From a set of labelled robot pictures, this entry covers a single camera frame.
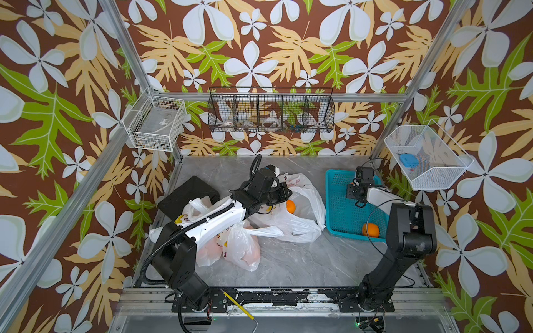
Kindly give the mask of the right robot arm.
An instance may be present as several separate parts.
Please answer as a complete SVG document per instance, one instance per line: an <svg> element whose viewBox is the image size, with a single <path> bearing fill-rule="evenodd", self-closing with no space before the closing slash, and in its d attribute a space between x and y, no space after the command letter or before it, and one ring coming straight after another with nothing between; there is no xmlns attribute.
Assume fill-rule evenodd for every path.
<svg viewBox="0 0 533 333"><path fill-rule="evenodd" d="M434 211L429 205L406 201L377 185L374 170L367 166L356 168L346 196L363 206L373 205L374 210L384 212L389 218L387 250L376 268L363 278L356 295L364 311L384 310L406 270L436 251Z"/></svg>

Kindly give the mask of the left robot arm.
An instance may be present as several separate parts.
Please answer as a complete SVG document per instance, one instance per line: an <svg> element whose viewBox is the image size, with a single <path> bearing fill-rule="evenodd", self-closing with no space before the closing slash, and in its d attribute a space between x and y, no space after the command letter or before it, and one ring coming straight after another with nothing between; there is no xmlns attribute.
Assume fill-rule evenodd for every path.
<svg viewBox="0 0 533 333"><path fill-rule="evenodd" d="M155 247L140 268L144 284L165 284L180 294L182 305L202 310L209 303L210 288L195 273L197 252L217 234L258 213L264 206L288 201L292 191L278 176L273 165L261 168L262 156L257 155L249 179L230 196L210 208L199 208L200 216L187 226L168 223L160 229Z"/></svg>

